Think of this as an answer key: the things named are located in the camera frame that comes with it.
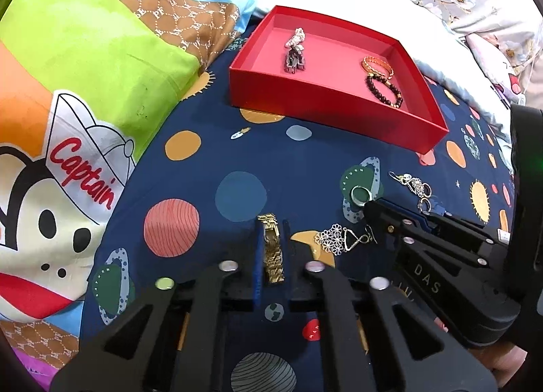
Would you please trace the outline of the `person right hand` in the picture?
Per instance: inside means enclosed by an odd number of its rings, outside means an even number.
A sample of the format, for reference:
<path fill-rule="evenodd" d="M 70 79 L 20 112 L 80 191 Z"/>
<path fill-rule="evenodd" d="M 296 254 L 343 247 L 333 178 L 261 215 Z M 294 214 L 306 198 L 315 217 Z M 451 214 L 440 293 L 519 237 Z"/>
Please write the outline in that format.
<path fill-rule="evenodd" d="M 481 349 L 471 349 L 475 356 L 497 381 L 498 387 L 506 385 L 526 360 L 527 352 L 513 343 L 497 341 Z"/>

